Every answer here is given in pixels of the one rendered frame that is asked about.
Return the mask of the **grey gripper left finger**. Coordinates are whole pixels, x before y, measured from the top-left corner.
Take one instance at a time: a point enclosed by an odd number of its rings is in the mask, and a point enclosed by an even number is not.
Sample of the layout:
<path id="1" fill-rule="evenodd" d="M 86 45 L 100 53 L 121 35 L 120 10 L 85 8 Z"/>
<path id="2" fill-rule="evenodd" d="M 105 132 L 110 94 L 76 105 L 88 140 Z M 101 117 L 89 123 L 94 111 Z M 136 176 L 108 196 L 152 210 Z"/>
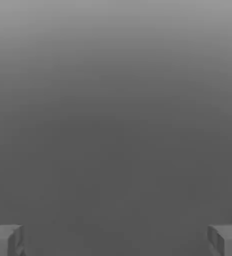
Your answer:
<path id="1" fill-rule="evenodd" d="M 24 226 L 0 224 L 0 256 L 25 256 Z"/>

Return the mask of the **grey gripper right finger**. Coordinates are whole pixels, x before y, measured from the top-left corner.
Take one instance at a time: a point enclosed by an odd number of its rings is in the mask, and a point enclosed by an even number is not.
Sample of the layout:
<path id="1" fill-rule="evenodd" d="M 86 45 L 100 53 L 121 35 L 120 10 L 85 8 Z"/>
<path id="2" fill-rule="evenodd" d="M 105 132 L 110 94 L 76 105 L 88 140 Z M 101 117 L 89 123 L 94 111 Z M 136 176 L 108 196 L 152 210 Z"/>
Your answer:
<path id="1" fill-rule="evenodd" d="M 209 225 L 206 236 L 212 256 L 232 256 L 232 224 Z"/>

